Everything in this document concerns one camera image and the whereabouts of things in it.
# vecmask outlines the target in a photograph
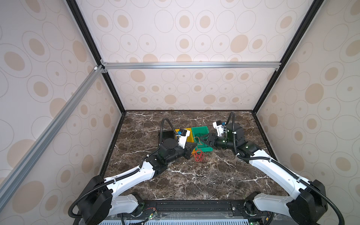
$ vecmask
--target patterned wall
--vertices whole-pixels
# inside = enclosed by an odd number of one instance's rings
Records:
[[[100,76],[0,213],[0,225],[72,224],[69,206],[99,174],[119,120]]]
[[[1,1],[0,183],[93,68],[62,1]]]
[[[106,62],[279,60],[312,0],[77,0]]]
[[[251,110],[274,68],[109,70],[125,109]]]
[[[360,0],[320,10],[258,117],[276,156],[360,221]],[[338,224],[331,209],[320,224]]]

